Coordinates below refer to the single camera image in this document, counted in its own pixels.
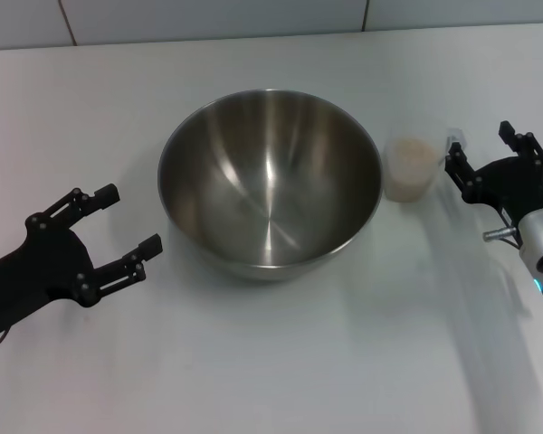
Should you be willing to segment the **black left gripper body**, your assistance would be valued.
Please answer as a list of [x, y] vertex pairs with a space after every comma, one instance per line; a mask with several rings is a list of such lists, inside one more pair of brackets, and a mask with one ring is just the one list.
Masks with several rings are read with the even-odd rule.
[[59, 299], [95, 305], [94, 267], [71, 226], [80, 219], [35, 214], [23, 244], [0, 259], [0, 333]]

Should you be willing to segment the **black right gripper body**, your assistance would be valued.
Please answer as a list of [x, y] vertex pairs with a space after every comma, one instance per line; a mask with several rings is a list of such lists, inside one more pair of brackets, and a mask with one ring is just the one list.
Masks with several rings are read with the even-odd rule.
[[518, 226], [543, 209], [543, 163], [513, 156], [489, 163], [472, 175], [463, 200], [493, 208], [508, 226]]

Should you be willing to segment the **white rice grains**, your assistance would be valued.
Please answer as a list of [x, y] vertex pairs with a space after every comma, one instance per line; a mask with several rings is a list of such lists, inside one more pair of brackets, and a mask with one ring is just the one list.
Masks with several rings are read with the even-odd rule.
[[431, 185], [437, 169], [437, 153], [415, 138], [389, 143], [384, 155], [386, 197], [396, 203], [418, 201]]

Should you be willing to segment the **clear plastic measuring cup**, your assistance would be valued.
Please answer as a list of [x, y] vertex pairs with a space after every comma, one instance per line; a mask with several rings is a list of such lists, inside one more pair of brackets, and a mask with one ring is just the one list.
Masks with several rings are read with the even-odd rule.
[[382, 159], [386, 198], [396, 203], [419, 201], [433, 184], [453, 143], [466, 147], [459, 128], [405, 128], [392, 133]]

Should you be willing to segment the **stainless steel mixing bowl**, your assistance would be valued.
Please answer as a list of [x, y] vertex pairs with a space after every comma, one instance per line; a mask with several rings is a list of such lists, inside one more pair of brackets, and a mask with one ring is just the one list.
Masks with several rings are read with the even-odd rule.
[[373, 219], [383, 163], [344, 109], [296, 90], [253, 89], [184, 119], [157, 165], [160, 202], [211, 267], [252, 281], [299, 277]]

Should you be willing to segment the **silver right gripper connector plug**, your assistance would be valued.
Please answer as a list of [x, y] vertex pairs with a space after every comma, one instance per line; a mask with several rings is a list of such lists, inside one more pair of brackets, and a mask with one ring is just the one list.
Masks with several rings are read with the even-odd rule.
[[514, 237], [516, 234], [517, 229], [515, 227], [505, 227], [497, 230], [486, 231], [482, 234], [482, 238], [485, 242], [502, 241]]

